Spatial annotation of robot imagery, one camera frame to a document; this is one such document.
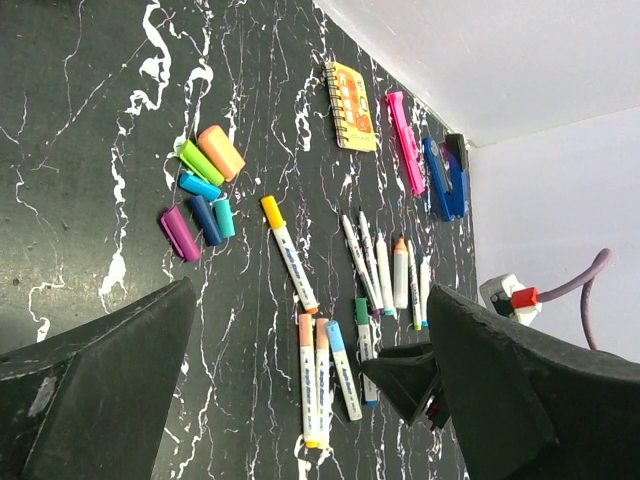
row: black marble table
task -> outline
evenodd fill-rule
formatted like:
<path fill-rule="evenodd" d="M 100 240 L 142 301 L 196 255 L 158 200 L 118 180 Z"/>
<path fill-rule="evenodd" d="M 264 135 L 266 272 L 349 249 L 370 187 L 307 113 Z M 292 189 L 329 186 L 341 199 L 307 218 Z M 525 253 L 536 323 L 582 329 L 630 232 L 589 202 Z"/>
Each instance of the black marble table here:
<path fill-rule="evenodd" d="M 302 446 L 299 306 L 262 196 L 281 202 L 321 313 L 351 352 L 362 289 L 340 209 L 355 219 L 362 206 L 372 227 L 431 255 L 436 281 L 476 292 L 470 218 L 442 223 L 435 195 L 428 209 L 410 193 L 384 102 L 400 87 L 386 71 L 310 0 L 4 0 L 0 38 L 0 352 L 188 276 L 198 313 L 154 479 L 464 478 L 451 429 L 410 430 L 384 399 L 349 423 L 339 390 L 332 449 Z M 364 75 L 376 154 L 337 147 L 327 59 Z M 420 102 L 405 106 L 442 140 Z M 174 148 L 211 124 L 247 162 L 224 187 L 237 236 L 185 264 L 157 218 L 187 198 Z M 406 312 L 376 322 L 378 348 L 427 338 L 410 323 Z"/>

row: cable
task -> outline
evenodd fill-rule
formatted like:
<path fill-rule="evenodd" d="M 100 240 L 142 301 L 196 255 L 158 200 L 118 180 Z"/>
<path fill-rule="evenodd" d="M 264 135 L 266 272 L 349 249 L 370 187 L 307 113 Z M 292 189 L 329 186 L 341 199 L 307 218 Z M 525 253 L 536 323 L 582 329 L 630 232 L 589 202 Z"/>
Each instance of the cable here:
<path fill-rule="evenodd" d="M 589 319 L 589 295 L 591 294 L 591 287 L 596 275 L 602 271 L 602 269 L 609 263 L 613 254 L 608 248 L 603 248 L 598 252 L 596 258 L 589 268 L 587 268 L 580 275 L 572 280 L 569 280 L 564 285 L 560 285 L 548 292 L 542 292 L 538 295 L 539 302 L 550 302 L 556 298 L 560 298 L 563 295 L 575 290 L 582 286 L 582 293 L 580 295 L 580 319 L 582 320 L 582 329 L 584 330 L 584 336 L 587 338 L 587 343 L 591 350 L 597 350 L 596 342 L 591 331 L 591 322 Z"/>

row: pink marker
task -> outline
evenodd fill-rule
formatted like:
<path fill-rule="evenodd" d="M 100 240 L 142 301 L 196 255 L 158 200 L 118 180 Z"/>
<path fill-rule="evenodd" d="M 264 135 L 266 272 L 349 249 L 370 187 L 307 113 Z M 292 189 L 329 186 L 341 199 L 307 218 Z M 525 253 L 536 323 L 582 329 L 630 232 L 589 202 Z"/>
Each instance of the pink marker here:
<path fill-rule="evenodd" d="M 404 152 L 404 161 L 407 164 L 407 170 L 409 171 L 409 180 L 411 180 L 411 189 L 416 195 L 420 195 L 425 191 L 424 178 L 418 165 L 418 157 L 420 150 L 416 144 L 416 137 L 413 134 L 413 129 L 407 124 L 407 117 L 404 115 L 404 105 L 402 100 L 404 94 L 402 92 L 392 92 L 387 94 L 387 101 L 391 106 L 391 113 L 400 135 L 400 143 L 402 144 L 402 151 Z"/>
<path fill-rule="evenodd" d="M 177 206 L 171 207 L 160 218 L 162 228 L 169 235 L 169 240 L 176 249 L 178 255 L 187 262 L 200 260 L 200 249 L 189 231 L 189 227 L 184 221 Z"/>

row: white wall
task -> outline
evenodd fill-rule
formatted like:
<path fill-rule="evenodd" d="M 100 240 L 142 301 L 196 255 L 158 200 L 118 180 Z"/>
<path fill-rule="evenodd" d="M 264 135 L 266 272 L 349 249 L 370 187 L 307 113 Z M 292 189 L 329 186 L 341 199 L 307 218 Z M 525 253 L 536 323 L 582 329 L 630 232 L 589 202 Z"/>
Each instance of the white wall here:
<path fill-rule="evenodd" d="M 315 0 L 476 145 L 640 105 L 634 0 Z"/>
<path fill-rule="evenodd" d="M 612 263 L 591 296 L 598 347 L 640 362 L 640 108 L 470 152 L 479 283 L 505 272 L 540 291 Z M 532 326 L 586 347 L 579 290 Z"/>

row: white marker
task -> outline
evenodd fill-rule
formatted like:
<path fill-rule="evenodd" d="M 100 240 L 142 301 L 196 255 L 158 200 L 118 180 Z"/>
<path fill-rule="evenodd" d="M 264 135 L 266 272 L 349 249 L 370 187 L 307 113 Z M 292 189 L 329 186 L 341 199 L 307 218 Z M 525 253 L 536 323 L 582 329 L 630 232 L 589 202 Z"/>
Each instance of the white marker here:
<path fill-rule="evenodd" d="M 393 305 L 398 310 L 407 308 L 409 304 L 409 253 L 400 235 L 393 251 Z"/>
<path fill-rule="evenodd" d="M 362 209 L 360 209 L 359 220 L 360 236 L 364 245 L 364 256 L 367 268 L 369 269 L 369 275 L 371 275 L 373 290 L 376 292 L 376 297 L 378 297 L 378 300 L 380 301 L 382 306 L 384 306 L 384 301 L 382 300 L 382 290 L 380 288 L 380 280 L 378 278 L 378 265 L 376 263 L 376 256 L 373 254 L 373 243 L 371 243 L 371 235 L 369 235 L 369 223 L 367 222 L 367 217 L 364 216 L 364 212 L 362 211 Z"/>
<path fill-rule="evenodd" d="M 373 343 L 371 342 L 371 328 L 369 327 L 369 313 L 367 311 L 367 299 L 356 298 L 356 323 L 358 324 L 358 343 L 360 344 L 360 362 L 373 360 Z M 364 401 L 370 407 L 378 404 L 378 389 L 369 377 L 362 374 L 362 388 Z"/>
<path fill-rule="evenodd" d="M 280 209 L 278 208 L 276 199 L 273 198 L 273 195 L 269 195 L 268 197 L 264 197 L 260 200 L 260 203 L 262 203 L 262 208 L 264 208 L 264 213 L 267 216 L 269 226 L 271 226 L 273 236 L 276 238 L 280 252 L 282 252 L 284 263 L 287 265 L 289 275 L 296 287 L 302 306 L 307 313 L 318 313 L 318 301 L 313 295 L 313 290 L 311 289 L 307 275 L 304 273 L 296 248 L 289 236 L 287 224 L 280 214 Z"/>
<path fill-rule="evenodd" d="M 313 358 L 313 320 L 308 313 L 298 315 L 300 331 L 300 386 L 302 389 L 302 432 L 307 448 L 318 447 L 318 393 Z"/>
<path fill-rule="evenodd" d="M 331 353 L 333 354 L 333 363 L 335 363 L 340 379 L 340 389 L 344 396 L 344 402 L 347 404 L 347 412 L 352 422 L 362 418 L 362 410 L 360 409 L 360 399 L 356 386 L 353 383 L 353 375 L 351 374 L 351 366 L 347 353 L 344 351 L 344 342 L 342 341 L 342 333 L 340 333 L 340 325 L 335 320 L 327 323 L 327 334 L 329 335 L 329 343 L 331 344 Z"/>
<path fill-rule="evenodd" d="M 358 246 L 358 239 L 356 238 L 356 234 L 353 232 L 351 222 L 344 213 L 342 214 L 342 226 L 344 227 L 344 233 L 347 236 L 347 243 L 351 250 L 353 263 L 356 264 L 356 272 L 360 275 L 360 280 L 362 280 L 364 289 L 369 297 L 369 302 L 371 302 L 371 312 L 375 315 L 380 315 L 383 310 L 382 302 L 378 300 L 378 297 L 376 296 L 373 284 L 371 283 L 371 278 L 369 278 L 369 273 L 367 272 L 367 266 L 364 263 L 362 250 L 360 250 L 360 247 Z"/>
<path fill-rule="evenodd" d="M 429 298 L 429 283 L 431 282 L 431 267 L 427 256 L 422 257 L 420 264 L 420 313 L 422 315 L 422 326 L 428 327 L 427 320 L 427 299 Z"/>
<path fill-rule="evenodd" d="M 378 255 L 378 273 L 380 274 L 380 290 L 382 291 L 382 304 L 385 315 L 396 316 L 396 309 L 393 306 L 393 287 L 391 286 L 391 270 L 389 269 L 389 254 L 387 244 L 382 237 L 382 230 L 378 230 L 378 241 L 376 242 L 376 254 Z"/>
<path fill-rule="evenodd" d="M 318 392 L 318 448 L 329 448 L 329 337 L 326 318 L 316 320 L 316 390 Z"/>
<path fill-rule="evenodd" d="M 411 307 L 413 310 L 413 328 L 422 329 L 422 315 L 420 306 L 420 290 L 418 290 L 418 266 L 416 265 L 416 254 L 413 250 L 411 240 L 407 242 L 409 249 L 409 288 L 411 289 Z"/>

